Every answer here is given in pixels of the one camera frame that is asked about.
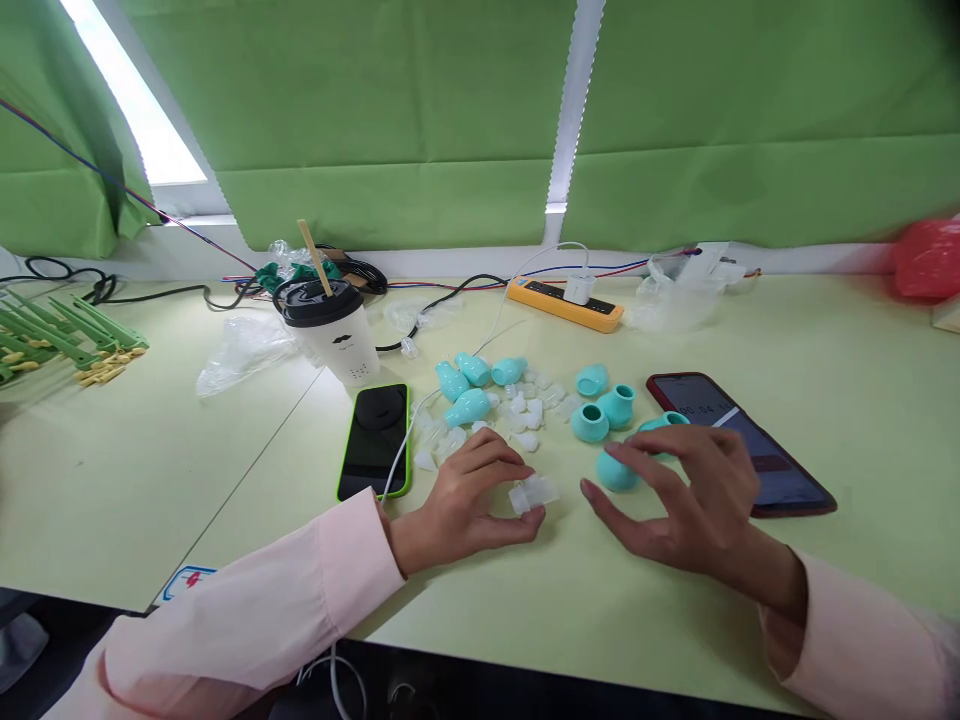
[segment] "window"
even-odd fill
[[[194,143],[194,152],[184,141],[189,127],[179,108],[168,107],[165,112],[155,94],[157,88],[151,91],[144,80],[144,71],[148,69],[144,65],[149,64],[154,82],[162,84],[159,73],[113,0],[60,0],[60,4],[73,20],[80,39],[127,119],[158,207],[181,216],[229,213],[192,134],[189,137]],[[118,39],[121,30],[125,44]],[[131,60],[132,50],[140,51],[137,53],[139,69]],[[165,84],[162,90],[172,105],[174,101]],[[180,132],[171,122],[171,109],[176,110],[176,117],[182,123]]]

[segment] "wrist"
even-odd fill
[[[419,510],[392,520],[387,529],[387,540],[397,568],[405,578],[436,565],[431,560],[431,543]]]
[[[807,572],[789,547],[753,525],[711,573],[714,579],[797,625],[807,620]]]

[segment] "red smartphone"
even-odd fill
[[[651,375],[647,390],[664,410],[675,410],[694,425],[713,425],[739,408],[723,427],[743,436],[760,478],[760,495],[751,516],[825,515],[837,509],[833,495],[708,376],[693,372]]]

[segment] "red plastic bag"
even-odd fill
[[[960,221],[921,220],[893,248],[897,291],[904,297],[960,294]]]

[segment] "person's left hand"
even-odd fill
[[[493,430],[475,433],[440,466],[423,507],[390,523],[388,537],[400,572],[409,577],[481,550],[533,541],[545,508],[512,520],[495,518],[486,497],[500,483],[532,474],[533,468]]]

